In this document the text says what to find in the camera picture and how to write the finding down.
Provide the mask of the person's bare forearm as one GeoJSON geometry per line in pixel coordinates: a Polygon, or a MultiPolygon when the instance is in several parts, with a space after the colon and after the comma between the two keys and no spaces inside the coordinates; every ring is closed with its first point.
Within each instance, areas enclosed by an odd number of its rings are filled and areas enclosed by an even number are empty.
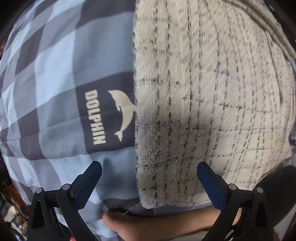
{"type": "Polygon", "coordinates": [[[110,211],[103,215],[103,223],[123,240],[171,240],[211,228],[219,215],[213,206],[145,217],[110,211]]]}

